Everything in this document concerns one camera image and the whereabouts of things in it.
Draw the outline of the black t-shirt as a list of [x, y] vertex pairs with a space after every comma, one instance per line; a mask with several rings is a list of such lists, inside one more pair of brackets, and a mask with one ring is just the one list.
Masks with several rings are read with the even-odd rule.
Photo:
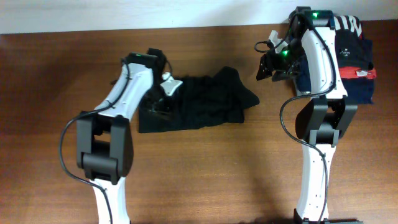
[[214, 76], [183, 77], [168, 101], [168, 115], [139, 108], [140, 133], [200, 129], [223, 123], [243, 123], [244, 110], [260, 103], [236, 69], [223, 67]]

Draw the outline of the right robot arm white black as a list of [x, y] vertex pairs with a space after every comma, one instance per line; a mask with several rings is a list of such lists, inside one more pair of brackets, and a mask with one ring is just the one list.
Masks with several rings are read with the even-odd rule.
[[279, 80], [297, 76], [299, 60], [307, 59], [311, 90], [286, 100], [282, 110], [295, 101], [309, 98], [298, 113], [295, 134], [288, 137], [302, 145], [302, 186], [294, 223], [330, 223], [328, 187], [333, 155], [358, 106], [348, 98], [338, 70], [335, 52], [336, 25], [330, 10], [297, 7], [290, 13], [289, 29], [280, 39], [273, 32], [265, 44], [257, 80]]

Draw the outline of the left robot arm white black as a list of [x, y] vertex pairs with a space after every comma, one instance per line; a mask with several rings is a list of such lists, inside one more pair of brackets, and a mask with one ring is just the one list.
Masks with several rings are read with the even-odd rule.
[[92, 185], [100, 223], [131, 221], [126, 206], [126, 176], [134, 158], [130, 122], [143, 98], [154, 111], [182, 84], [165, 72], [167, 62], [159, 49], [130, 53], [109, 95], [93, 114], [76, 121], [76, 163]]

